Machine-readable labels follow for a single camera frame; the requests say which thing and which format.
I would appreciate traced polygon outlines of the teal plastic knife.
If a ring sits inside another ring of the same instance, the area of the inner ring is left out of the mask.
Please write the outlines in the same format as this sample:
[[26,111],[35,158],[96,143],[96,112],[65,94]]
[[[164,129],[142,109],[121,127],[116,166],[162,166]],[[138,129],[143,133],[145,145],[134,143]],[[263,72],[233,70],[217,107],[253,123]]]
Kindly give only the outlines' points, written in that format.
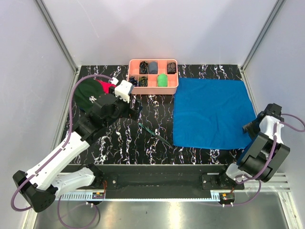
[[160,135],[156,134],[155,132],[153,132],[152,130],[150,130],[149,128],[145,127],[143,124],[138,123],[138,125],[143,128],[146,132],[150,133],[152,136],[154,136],[155,138],[159,139],[161,142],[163,142],[164,144],[166,144],[169,148],[172,148],[172,145],[165,140],[163,137],[161,137]]

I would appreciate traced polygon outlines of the bright blue napkin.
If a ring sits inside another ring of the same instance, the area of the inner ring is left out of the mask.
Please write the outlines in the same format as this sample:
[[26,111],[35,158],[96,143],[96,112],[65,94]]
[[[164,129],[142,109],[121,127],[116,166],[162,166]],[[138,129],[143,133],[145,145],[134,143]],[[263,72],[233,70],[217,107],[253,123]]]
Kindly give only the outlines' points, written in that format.
[[242,127],[256,118],[244,82],[180,78],[174,95],[173,144],[203,149],[243,149]]

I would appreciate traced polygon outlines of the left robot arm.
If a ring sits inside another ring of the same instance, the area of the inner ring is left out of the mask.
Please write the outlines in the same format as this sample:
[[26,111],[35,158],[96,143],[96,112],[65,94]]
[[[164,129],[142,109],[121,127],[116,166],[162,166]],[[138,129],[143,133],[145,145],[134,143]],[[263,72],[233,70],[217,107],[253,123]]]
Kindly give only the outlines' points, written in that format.
[[104,173],[93,164],[63,177],[58,175],[73,158],[102,137],[106,128],[120,118],[138,120],[141,110],[139,99],[132,104],[121,96],[102,94],[59,146],[33,168],[26,172],[19,170],[13,175],[16,192],[21,193],[29,208],[42,212],[65,193],[81,187],[102,187]]

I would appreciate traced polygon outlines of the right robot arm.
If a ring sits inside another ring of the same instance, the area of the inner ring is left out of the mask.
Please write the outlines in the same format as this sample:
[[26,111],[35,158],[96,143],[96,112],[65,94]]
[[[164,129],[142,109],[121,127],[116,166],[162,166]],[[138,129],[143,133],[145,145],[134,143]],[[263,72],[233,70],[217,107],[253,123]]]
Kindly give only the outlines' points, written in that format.
[[216,177],[218,187],[227,189],[248,180],[268,182],[290,153],[281,138],[283,127],[284,118],[274,109],[260,112],[255,120],[243,126],[251,142],[237,162]]

